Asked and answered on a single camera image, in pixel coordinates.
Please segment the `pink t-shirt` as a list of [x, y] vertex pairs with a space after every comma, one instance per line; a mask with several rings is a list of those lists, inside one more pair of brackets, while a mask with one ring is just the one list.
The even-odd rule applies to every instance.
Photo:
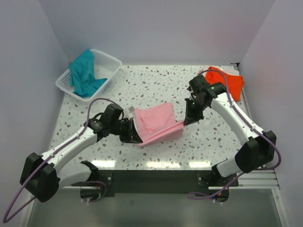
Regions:
[[164, 103], [150, 109], [134, 111], [136, 130], [144, 147], [153, 143], [177, 139], [182, 136], [184, 121], [176, 121], [172, 103]]

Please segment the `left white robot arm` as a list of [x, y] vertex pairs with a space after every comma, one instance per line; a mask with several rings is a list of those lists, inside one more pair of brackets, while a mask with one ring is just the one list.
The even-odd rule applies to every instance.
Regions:
[[69, 174], [60, 171], [79, 153], [108, 135], [116, 135], [122, 143], [140, 144], [134, 120], [134, 107], [123, 110], [119, 105], [109, 104], [105, 111], [88, 118], [84, 125], [65, 142], [41, 155], [30, 154], [24, 164], [20, 184], [40, 202], [51, 199], [65, 186], [83, 182], [100, 184], [99, 169], [89, 161], [82, 161], [85, 169]]

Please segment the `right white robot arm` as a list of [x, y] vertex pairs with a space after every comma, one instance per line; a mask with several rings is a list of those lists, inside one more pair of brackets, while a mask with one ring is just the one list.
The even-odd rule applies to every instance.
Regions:
[[249, 173], [273, 160], [276, 135], [257, 126], [238, 107], [225, 85], [221, 82], [211, 85], [203, 75], [198, 75], [190, 80], [188, 91], [184, 125], [202, 120], [204, 110], [211, 108], [226, 121], [241, 144], [233, 158], [212, 167], [209, 178], [213, 184], [221, 186], [229, 176]]

